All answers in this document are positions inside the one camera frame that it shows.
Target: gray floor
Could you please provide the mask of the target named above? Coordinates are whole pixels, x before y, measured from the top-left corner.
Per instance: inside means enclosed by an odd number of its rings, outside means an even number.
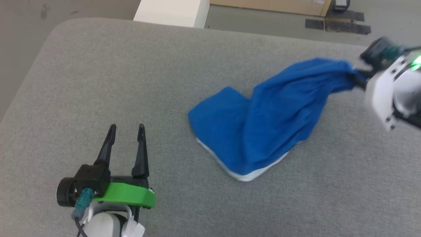
[[[0,120],[52,29],[68,19],[133,19],[140,0],[0,0]],[[211,6],[206,28],[368,46],[386,35],[396,43],[421,44],[421,1],[351,0],[365,13],[370,35],[304,28],[316,17]]]

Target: green light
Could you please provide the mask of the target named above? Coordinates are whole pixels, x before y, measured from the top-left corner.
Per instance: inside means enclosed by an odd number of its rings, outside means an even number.
[[[421,68],[421,56],[419,56],[415,61],[412,63],[412,71],[416,71]]]

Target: blue cloth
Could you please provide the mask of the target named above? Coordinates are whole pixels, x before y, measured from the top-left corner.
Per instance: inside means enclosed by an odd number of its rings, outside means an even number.
[[[330,93],[354,87],[347,74],[356,71],[345,61],[297,63],[256,86],[251,99],[224,88],[189,112],[190,124],[230,172],[247,175],[309,138]]]

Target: floor stain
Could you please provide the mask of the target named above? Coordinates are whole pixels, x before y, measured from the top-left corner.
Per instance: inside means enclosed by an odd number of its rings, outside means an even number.
[[[50,7],[47,6],[46,3],[44,3],[43,8],[41,9],[41,19],[45,20],[47,19],[47,11],[50,10]]]

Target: white cloth edge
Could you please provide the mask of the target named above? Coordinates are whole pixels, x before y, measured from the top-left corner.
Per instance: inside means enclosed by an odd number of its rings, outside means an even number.
[[[206,149],[209,153],[212,154],[212,156],[215,158],[216,162],[218,164],[220,164],[220,166],[225,170],[225,172],[227,172],[231,177],[235,178],[236,180],[242,181],[242,182],[248,182],[248,181],[252,181],[255,178],[259,177],[261,174],[263,174],[266,170],[268,170],[270,167],[272,167],[273,165],[277,164],[278,162],[280,162],[287,154],[283,154],[279,159],[277,159],[275,162],[273,162],[272,164],[263,167],[261,169],[258,170],[254,170],[246,175],[239,175],[235,172],[232,172],[231,170],[228,169],[228,167],[226,167],[224,165],[224,163],[216,156],[216,154],[207,146],[205,145],[201,140],[199,140],[199,138],[196,138],[196,141],[202,145],[202,147],[204,149]]]

